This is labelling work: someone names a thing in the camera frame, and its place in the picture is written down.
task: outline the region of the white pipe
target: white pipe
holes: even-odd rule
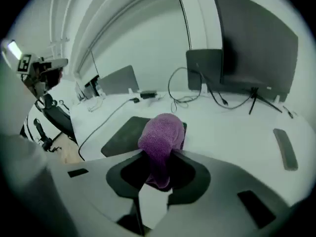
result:
[[[53,42],[53,7],[54,7],[54,1],[51,0],[50,2],[50,10],[49,10],[49,38],[50,38],[50,43]],[[51,47],[51,52],[53,54],[53,59],[55,59],[55,52],[54,52],[54,47]]]
[[[64,14],[63,24],[62,24],[62,26],[61,26],[61,36],[60,36],[60,39],[61,39],[61,40],[63,40],[63,38],[64,38],[64,30],[65,30],[65,25],[66,25],[68,10],[69,10],[71,1],[72,1],[72,0],[68,0],[67,5],[66,5],[66,10],[65,10],[65,14]],[[60,55],[61,55],[61,58],[64,57],[63,43],[62,43],[62,42],[60,43]]]

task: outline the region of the gray mouse pad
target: gray mouse pad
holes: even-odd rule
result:
[[[117,156],[138,149],[138,139],[142,135],[145,125],[150,118],[131,117],[113,137],[103,146],[101,153],[106,157]],[[184,134],[187,124],[183,123]]]

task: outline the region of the black rubber pad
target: black rubber pad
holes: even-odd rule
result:
[[[131,117],[103,146],[101,153],[106,157],[117,156],[138,149],[138,140],[150,118]]]

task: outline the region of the wooden floor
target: wooden floor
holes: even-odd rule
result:
[[[78,145],[70,140],[66,134],[59,135],[53,142],[51,149],[57,147],[61,149],[58,149],[54,153],[60,156],[62,163],[78,163],[83,161],[78,154]]]

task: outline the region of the white desk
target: white desk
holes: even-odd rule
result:
[[[180,97],[188,93],[174,95]],[[223,97],[230,106],[246,98],[236,94],[223,94]],[[101,108],[92,113],[88,112],[87,103],[74,106],[71,120],[78,144],[81,145],[113,110],[130,98],[130,95],[108,96]],[[153,118],[171,112],[172,100],[168,94],[150,106],[143,101],[138,104],[128,102],[118,110],[83,145],[80,151],[83,158],[104,158],[101,148],[132,116]],[[230,111],[217,106],[210,97],[200,97],[189,103],[186,109],[178,106],[175,115],[188,125],[184,149],[242,167],[292,205],[307,196],[314,184],[316,135],[301,116],[294,115],[291,119],[287,112],[281,114],[259,100],[249,115],[251,104],[249,100],[242,107]],[[288,134],[298,161],[297,171],[284,170],[274,128],[283,129]]]

